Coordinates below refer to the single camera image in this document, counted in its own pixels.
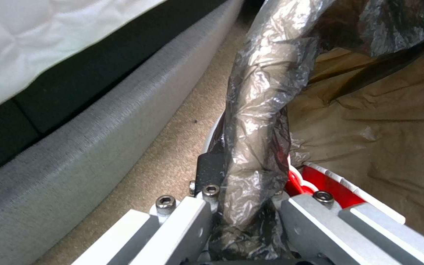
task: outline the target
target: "floor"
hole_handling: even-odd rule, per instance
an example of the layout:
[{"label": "floor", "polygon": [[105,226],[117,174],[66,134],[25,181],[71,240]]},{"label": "floor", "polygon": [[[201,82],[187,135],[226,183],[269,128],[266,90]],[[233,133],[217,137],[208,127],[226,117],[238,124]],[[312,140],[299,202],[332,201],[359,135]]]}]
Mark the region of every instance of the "floor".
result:
[{"label": "floor", "polygon": [[249,1],[198,84],[142,158],[99,206],[35,265],[71,264],[129,209],[148,212],[158,196],[188,195],[197,156],[225,109],[227,80],[237,49],[259,6]]}]

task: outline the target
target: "white bedding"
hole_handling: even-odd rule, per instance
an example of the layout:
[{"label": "white bedding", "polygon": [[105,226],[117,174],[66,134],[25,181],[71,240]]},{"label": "white bedding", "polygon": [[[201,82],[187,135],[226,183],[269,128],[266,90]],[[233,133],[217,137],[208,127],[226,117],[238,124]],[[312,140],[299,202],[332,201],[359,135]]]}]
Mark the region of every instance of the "white bedding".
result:
[{"label": "white bedding", "polygon": [[0,104],[166,0],[0,0]]}]

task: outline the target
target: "hole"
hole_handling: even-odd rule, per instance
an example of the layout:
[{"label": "hole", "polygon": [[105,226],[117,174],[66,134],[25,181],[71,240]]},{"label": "hole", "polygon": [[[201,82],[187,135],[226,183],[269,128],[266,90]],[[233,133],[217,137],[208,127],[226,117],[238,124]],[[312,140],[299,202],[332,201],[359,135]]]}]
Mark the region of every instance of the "hole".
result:
[{"label": "hole", "polygon": [[217,189],[214,186],[208,186],[207,188],[205,188],[206,191],[208,192],[215,192],[217,191]]},{"label": "hole", "polygon": [[171,198],[168,198],[168,197],[165,197],[165,198],[161,198],[160,199],[160,203],[161,204],[168,204],[168,203],[170,203],[171,202]]}]

